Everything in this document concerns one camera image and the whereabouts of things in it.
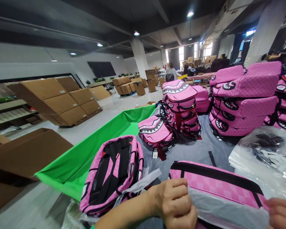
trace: human arm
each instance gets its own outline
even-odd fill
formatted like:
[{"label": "human arm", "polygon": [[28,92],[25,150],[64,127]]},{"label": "human arm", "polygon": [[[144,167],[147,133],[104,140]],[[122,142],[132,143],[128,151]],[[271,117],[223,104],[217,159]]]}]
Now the human arm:
[{"label": "human arm", "polygon": [[186,179],[167,180],[152,186],[147,192],[110,210],[95,228],[131,228],[150,217],[161,217],[167,229],[195,227],[197,211],[188,195]]},{"label": "human arm", "polygon": [[271,198],[265,201],[265,204],[269,207],[268,229],[286,229],[286,200]]}]

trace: green plastic sheet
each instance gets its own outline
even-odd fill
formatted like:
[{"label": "green plastic sheet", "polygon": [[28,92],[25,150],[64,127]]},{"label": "green plastic sheet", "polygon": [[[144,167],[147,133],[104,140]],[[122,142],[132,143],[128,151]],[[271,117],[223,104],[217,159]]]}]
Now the green plastic sheet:
[{"label": "green plastic sheet", "polygon": [[89,168],[100,146],[123,135],[136,136],[138,123],[150,117],[154,110],[155,105],[149,105],[121,112],[35,175],[45,184],[80,201]]}]

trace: dark ceiling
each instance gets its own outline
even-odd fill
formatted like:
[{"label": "dark ceiling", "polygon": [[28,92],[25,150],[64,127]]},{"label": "dark ceiling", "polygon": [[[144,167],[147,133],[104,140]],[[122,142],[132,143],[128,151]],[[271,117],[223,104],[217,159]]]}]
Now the dark ceiling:
[{"label": "dark ceiling", "polygon": [[[129,41],[134,31],[140,33],[146,52],[200,41],[224,3],[225,0],[0,0],[0,42],[128,58],[133,56]],[[243,15],[231,25],[233,29],[258,20],[261,8],[258,10]],[[190,20],[189,11],[194,12]]]}]

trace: ceiling light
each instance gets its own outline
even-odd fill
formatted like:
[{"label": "ceiling light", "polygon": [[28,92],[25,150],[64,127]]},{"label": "ceiling light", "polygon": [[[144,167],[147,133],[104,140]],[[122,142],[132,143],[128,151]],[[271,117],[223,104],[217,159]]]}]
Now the ceiling light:
[{"label": "ceiling light", "polygon": [[187,17],[192,17],[194,15],[194,13],[191,11],[187,14]]}]

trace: television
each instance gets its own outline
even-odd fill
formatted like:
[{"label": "television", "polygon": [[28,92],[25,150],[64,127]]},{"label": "television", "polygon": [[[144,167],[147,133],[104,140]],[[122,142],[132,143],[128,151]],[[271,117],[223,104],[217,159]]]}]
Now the television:
[{"label": "television", "polygon": [[88,64],[96,78],[116,75],[110,62],[88,62]]}]

